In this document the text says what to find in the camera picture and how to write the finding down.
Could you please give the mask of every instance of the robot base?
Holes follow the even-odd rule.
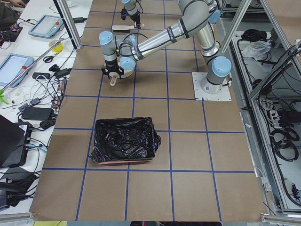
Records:
[[[204,101],[231,101],[231,95],[228,86],[221,86],[221,90],[217,94],[209,94],[201,87],[201,81],[207,76],[207,73],[192,73],[194,96],[196,100]]]

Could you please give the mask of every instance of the green object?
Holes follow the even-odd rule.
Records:
[[[4,90],[0,90],[0,101],[2,101],[3,103],[5,103],[5,104],[7,104],[8,105],[8,102],[6,102],[5,100],[4,100],[4,96],[2,95],[4,93]]]

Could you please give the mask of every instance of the black cloth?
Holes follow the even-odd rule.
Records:
[[[3,3],[0,3],[0,30],[10,28],[17,20],[17,13],[7,8]]]

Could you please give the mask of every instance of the floor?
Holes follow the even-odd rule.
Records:
[[[31,211],[37,220],[259,221],[264,206],[239,110],[195,101],[191,72],[207,71],[196,40],[138,62],[115,87],[101,76],[98,34],[117,24],[121,1],[94,0]],[[176,0],[144,0],[139,32],[181,18]],[[97,119],[153,119],[162,138],[154,160],[103,166],[88,154]]]

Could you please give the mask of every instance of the person's hand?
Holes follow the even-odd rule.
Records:
[[[25,8],[25,3],[22,2],[22,0],[10,0],[9,2],[13,4],[15,7]]]

